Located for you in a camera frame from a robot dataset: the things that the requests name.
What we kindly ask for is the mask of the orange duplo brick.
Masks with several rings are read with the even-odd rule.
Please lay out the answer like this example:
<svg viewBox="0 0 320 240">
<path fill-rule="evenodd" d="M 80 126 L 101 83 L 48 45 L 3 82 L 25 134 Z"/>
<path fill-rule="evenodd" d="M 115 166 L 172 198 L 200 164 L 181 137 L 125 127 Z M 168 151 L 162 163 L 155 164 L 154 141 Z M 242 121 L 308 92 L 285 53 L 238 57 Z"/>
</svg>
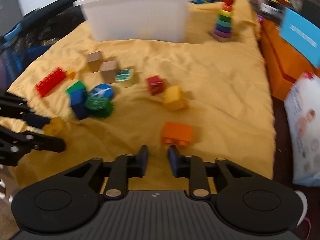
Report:
<svg viewBox="0 0 320 240">
<path fill-rule="evenodd" d="M 168 145 L 188 146 L 193 135 L 193 126 L 166 121 L 161 130 L 161 141 Z"/>
</svg>

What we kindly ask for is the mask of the dark blue block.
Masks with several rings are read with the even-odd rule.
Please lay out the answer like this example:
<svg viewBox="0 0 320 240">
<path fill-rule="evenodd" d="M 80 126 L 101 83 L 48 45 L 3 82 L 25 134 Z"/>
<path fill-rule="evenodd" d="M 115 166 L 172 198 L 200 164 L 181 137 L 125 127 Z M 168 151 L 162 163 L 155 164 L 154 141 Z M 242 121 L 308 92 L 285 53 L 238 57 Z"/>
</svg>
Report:
<svg viewBox="0 0 320 240">
<path fill-rule="evenodd" d="M 88 109 L 85 106 L 87 92 L 84 89 L 77 89 L 70 94 L 70 107 L 78 120 L 89 117 Z"/>
</svg>

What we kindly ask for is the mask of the green duplo brick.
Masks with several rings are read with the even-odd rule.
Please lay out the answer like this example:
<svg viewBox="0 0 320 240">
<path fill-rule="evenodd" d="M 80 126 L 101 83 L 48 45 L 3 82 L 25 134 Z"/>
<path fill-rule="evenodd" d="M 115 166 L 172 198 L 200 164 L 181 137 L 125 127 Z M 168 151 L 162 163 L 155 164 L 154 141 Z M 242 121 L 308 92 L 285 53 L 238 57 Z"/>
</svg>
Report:
<svg viewBox="0 0 320 240">
<path fill-rule="evenodd" d="M 71 95 L 71 93 L 75 90 L 79 90 L 79 89 L 82 89 L 82 90 L 86 90 L 86 87 L 85 85 L 81 82 L 81 81 L 77 81 L 76 83 L 74 83 L 71 87 L 67 88 L 66 89 L 66 93 L 68 95 Z"/>
</svg>

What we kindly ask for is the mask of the long red duplo brick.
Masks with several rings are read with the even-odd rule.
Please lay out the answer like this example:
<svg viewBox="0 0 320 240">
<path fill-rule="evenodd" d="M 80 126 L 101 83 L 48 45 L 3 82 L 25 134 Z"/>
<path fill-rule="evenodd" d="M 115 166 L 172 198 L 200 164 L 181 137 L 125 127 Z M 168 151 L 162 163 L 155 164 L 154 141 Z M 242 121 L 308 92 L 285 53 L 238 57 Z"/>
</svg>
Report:
<svg viewBox="0 0 320 240">
<path fill-rule="evenodd" d="M 35 89 L 41 98 L 50 93 L 58 84 L 66 78 L 65 72 L 60 68 L 56 68 L 49 73 L 44 79 L 35 85 Z"/>
</svg>

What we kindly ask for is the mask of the small yellow duplo piece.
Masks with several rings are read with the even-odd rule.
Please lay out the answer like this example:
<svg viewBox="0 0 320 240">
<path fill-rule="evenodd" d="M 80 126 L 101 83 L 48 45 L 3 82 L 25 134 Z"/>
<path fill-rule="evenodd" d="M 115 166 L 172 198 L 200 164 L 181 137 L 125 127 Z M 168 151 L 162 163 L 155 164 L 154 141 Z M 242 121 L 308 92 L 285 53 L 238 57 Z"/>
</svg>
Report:
<svg viewBox="0 0 320 240">
<path fill-rule="evenodd" d="M 73 80 L 73 79 L 75 78 L 75 71 L 73 71 L 73 70 L 67 70 L 67 71 L 65 72 L 65 75 L 66 75 L 67 79 Z"/>
</svg>

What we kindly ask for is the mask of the yellow quilted blanket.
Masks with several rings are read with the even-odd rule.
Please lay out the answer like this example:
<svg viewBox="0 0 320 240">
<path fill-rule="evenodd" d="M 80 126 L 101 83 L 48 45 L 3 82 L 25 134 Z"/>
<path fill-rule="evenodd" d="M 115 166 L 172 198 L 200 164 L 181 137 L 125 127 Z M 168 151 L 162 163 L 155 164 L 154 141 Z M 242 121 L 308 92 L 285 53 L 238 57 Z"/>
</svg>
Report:
<svg viewBox="0 0 320 240">
<path fill-rule="evenodd" d="M 190 125 L 194 138 L 185 155 L 205 161 L 222 157 L 267 178 L 273 177 L 274 116 L 264 59 L 256 35 L 259 23 L 248 0 L 233 5 L 233 38 L 219 42 L 212 29 L 221 3 L 191 4 L 185 41 L 149 40 L 95 42 L 87 23 L 54 44 L 10 86 L 40 115 L 60 117 L 67 142 L 62 153 L 31 151 L 9 171 L 19 187 L 26 187 L 94 157 L 112 161 L 122 154 L 149 148 L 143 178 L 133 178 L 131 189 L 186 189 L 186 179 L 175 179 L 161 130 L 168 121 Z M 87 68 L 89 53 L 100 51 L 121 68 L 133 68 L 135 81 L 124 88 L 114 84 L 114 110 L 108 118 L 77 120 L 65 80 L 48 96 L 39 97 L 35 85 L 55 68 L 73 70 L 87 89 L 103 83 Z"/>
</svg>

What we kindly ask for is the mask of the blue airplane round block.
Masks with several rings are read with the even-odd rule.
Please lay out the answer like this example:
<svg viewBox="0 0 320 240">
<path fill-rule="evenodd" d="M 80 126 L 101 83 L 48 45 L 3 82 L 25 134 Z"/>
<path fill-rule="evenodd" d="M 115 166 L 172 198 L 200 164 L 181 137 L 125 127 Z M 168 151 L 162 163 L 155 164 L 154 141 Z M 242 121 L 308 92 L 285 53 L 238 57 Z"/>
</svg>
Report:
<svg viewBox="0 0 320 240">
<path fill-rule="evenodd" d="M 112 100 L 114 98 L 114 89 L 108 84 L 102 83 L 95 86 L 89 93 L 89 96 L 95 98 L 106 98 Z"/>
</svg>

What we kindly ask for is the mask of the dark blue bag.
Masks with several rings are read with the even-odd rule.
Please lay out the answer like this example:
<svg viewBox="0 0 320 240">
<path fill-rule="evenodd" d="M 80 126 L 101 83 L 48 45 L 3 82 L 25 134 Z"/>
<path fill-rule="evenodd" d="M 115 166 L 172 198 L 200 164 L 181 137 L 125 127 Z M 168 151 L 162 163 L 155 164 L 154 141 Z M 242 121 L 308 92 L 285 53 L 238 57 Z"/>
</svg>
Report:
<svg viewBox="0 0 320 240">
<path fill-rule="evenodd" d="M 8 88 L 33 61 L 84 22 L 75 1 L 57 0 L 36 9 L 1 36 L 2 88 Z"/>
</svg>

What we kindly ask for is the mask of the red cube block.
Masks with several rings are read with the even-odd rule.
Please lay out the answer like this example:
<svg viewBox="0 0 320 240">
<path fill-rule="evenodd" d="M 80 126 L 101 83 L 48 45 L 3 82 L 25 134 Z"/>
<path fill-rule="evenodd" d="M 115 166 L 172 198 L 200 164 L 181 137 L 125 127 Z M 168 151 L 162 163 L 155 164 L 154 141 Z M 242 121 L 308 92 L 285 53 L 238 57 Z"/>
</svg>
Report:
<svg viewBox="0 0 320 240">
<path fill-rule="evenodd" d="M 158 75 L 146 78 L 146 83 L 151 95 L 157 95 L 164 92 L 164 82 Z"/>
</svg>

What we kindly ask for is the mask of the wooden cube block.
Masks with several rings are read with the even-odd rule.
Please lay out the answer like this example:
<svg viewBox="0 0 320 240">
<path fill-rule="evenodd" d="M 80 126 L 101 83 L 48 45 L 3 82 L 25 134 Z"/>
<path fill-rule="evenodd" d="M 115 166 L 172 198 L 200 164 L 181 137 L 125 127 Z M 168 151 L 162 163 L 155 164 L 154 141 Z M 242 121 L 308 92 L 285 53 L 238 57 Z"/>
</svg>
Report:
<svg viewBox="0 0 320 240">
<path fill-rule="evenodd" d="M 91 72 L 97 72 L 103 62 L 101 51 L 96 51 L 87 55 L 87 67 Z"/>
<path fill-rule="evenodd" d="M 116 83 L 119 66 L 116 60 L 105 61 L 99 67 L 99 73 L 105 83 Z"/>
</svg>

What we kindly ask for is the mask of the baby wipes pack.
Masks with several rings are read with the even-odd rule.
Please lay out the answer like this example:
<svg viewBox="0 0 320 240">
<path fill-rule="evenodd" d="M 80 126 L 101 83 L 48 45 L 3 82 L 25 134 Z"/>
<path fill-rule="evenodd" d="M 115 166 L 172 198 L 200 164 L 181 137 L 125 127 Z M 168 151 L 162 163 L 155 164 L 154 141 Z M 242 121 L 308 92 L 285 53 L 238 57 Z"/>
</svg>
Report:
<svg viewBox="0 0 320 240">
<path fill-rule="evenodd" d="M 304 72 L 284 106 L 293 150 L 293 183 L 319 187 L 319 77 Z"/>
</svg>

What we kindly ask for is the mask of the orange cardboard box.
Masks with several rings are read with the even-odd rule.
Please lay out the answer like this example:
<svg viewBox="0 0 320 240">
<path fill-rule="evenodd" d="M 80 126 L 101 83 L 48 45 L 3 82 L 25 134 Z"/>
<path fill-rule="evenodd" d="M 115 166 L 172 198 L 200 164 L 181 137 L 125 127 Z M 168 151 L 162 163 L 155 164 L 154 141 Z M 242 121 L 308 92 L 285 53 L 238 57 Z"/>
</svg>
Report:
<svg viewBox="0 0 320 240">
<path fill-rule="evenodd" d="M 260 50 L 265 59 L 271 94 L 281 101 L 304 72 L 319 76 L 319 70 L 280 37 L 277 25 L 272 21 L 261 22 Z"/>
</svg>

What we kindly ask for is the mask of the white plastic storage bin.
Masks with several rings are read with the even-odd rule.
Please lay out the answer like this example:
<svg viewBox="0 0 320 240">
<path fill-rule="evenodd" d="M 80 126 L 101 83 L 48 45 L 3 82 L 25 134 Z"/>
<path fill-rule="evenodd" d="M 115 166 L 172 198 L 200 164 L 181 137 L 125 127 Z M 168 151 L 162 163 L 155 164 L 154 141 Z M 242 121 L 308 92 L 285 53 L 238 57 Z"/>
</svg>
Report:
<svg viewBox="0 0 320 240">
<path fill-rule="evenodd" d="M 77 0 L 96 41 L 182 42 L 189 0 Z"/>
</svg>

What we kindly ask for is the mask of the blue card box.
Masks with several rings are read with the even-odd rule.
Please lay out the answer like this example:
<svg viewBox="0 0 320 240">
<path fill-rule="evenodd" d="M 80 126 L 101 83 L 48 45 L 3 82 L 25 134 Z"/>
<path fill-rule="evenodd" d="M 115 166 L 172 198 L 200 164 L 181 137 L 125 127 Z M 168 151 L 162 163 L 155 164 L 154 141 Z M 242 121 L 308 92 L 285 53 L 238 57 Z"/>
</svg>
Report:
<svg viewBox="0 0 320 240">
<path fill-rule="evenodd" d="M 319 28 L 291 9 L 285 9 L 280 36 L 319 69 Z"/>
</svg>

